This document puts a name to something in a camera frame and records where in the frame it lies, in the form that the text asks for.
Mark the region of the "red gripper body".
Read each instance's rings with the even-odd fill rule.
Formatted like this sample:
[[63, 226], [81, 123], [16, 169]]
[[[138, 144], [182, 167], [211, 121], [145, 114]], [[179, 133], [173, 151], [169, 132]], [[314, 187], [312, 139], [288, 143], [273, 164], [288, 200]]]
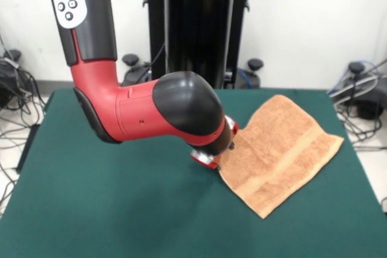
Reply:
[[219, 137], [205, 146], [194, 146], [191, 157], [201, 165], [216, 169], [221, 155], [229, 149], [231, 142], [239, 130], [237, 122], [229, 116], [224, 117], [224, 127]]

